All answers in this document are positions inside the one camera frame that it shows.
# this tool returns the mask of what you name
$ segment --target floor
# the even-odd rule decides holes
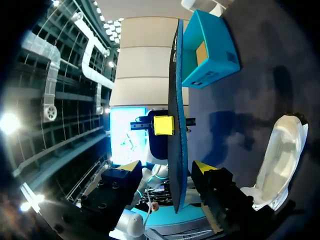
[[[198,160],[233,173],[252,187],[276,120],[298,112],[308,137],[288,199],[303,214],[289,217],[271,239],[289,238],[312,224],[320,201],[320,65],[310,38],[275,0],[237,0],[223,17],[242,69],[202,89],[189,90],[189,166]]]

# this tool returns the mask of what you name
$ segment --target metal rod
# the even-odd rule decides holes
[[[66,60],[64,60],[62,58],[61,58],[61,62],[66,64],[66,65],[68,65],[68,66],[70,66],[70,67],[72,67],[72,68],[74,68],[74,69],[79,69],[79,67],[77,67],[76,65],[73,65],[72,63],[70,63],[70,62],[68,62],[68,61],[66,61]]]
[[[49,147],[49,148],[47,148],[46,150],[44,150],[42,152],[39,152],[38,154],[36,154],[36,155],[28,158],[27,160],[23,161],[22,163],[20,163],[19,167],[16,170],[13,171],[12,175],[16,178],[17,176],[20,175],[21,171],[24,168],[26,168],[27,166],[29,166],[31,163],[33,163],[34,161],[38,160],[39,158],[42,158],[46,154],[51,153],[52,151],[54,151],[54,150],[56,150],[58,148],[61,148],[61,147],[65,146],[66,144],[71,143],[74,140],[77,140],[77,139],[82,138],[82,137],[84,137],[86,135],[94,133],[94,132],[96,132],[96,131],[98,131],[100,129],[103,129],[103,126],[94,128],[94,129],[89,130],[89,131],[86,131],[86,132],[84,132],[84,133],[82,133],[80,135],[74,136],[74,137],[69,138],[69,139],[67,139],[65,141],[62,141],[62,142],[60,142],[60,143],[58,143],[58,144],[56,144],[56,145],[54,145],[52,147]]]

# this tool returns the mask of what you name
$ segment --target wall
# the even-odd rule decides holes
[[[181,0],[96,0],[106,20],[136,17],[170,17],[189,20],[192,12]]]
[[[122,22],[110,106],[168,105],[169,62],[178,19],[136,17]],[[189,105],[183,88],[183,104]]]

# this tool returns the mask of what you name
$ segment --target cable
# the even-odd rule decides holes
[[[174,239],[174,240],[188,240],[188,239],[193,239],[193,238],[198,238],[203,235],[206,235],[207,233],[212,232],[212,230],[205,230],[205,231],[199,231],[199,232],[194,232],[194,233],[185,233],[185,234],[178,234],[178,235],[171,235],[170,237],[183,237],[183,236],[189,236],[189,237],[184,237],[184,238],[179,238],[179,239]]]
[[[149,177],[149,179],[151,179],[151,178],[153,178],[155,175],[157,175],[158,173],[159,173],[159,171],[160,171],[160,168],[161,168],[161,166],[160,167],[158,167],[158,169],[157,169],[157,171],[154,171],[154,173]],[[146,189],[146,194],[147,194],[147,196],[148,196],[148,201],[149,201],[149,210],[148,210],[148,214],[147,214],[147,216],[146,216],[146,218],[145,218],[145,221],[144,221],[144,224],[143,224],[143,228],[144,228],[144,232],[146,232],[146,224],[147,224],[147,220],[148,220],[148,218],[149,218],[149,216],[150,216],[150,212],[151,212],[151,199],[150,199],[150,195],[149,195],[149,191],[148,191],[148,189]]]
[[[149,200],[149,210],[148,210],[148,214],[146,215],[146,218],[145,218],[145,221],[144,221],[144,224],[143,224],[144,232],[146,232],[146,224],[147,224],[148,218],[150,216],[150,212],[151,212],[151,199],[150,199],[150,195],[149,195],[148,189],[146,190],[146,194],[148,195],[148,200]]]
[[[208,229],[208,230],[204,230],[204,231],[191,232],[191,233],[166,235],[165,237],[183,237],[183,236],[190,236],[190,235],[203,234],[203,233],[209,233],[209,232],[212,232],[212,229]]]

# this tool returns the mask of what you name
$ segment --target white pipe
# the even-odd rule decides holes
[[[81,63],[81,69],[84,74],[84,76],[97,84],[101,84],[102,86],[105,86],[109,89],[113,89],[114,83],[94,70],[93,68],[89,67],[90,59],[92,56],[92,52],[94,50],[94,47],[96,47],[99,52],[101,52],[104,57],[107,57],[108,50],[104,48],[102,43],[98,40],[98,38],[95,37],[94,33],[90,30],[90,28],[87,26],[87,24],[83,21],[83,14],[76,12],[71,20],[74,22],[74,24],[79,28],[79,30],[88,38],[88,43],[86,45],[84,55],[82,58]]]

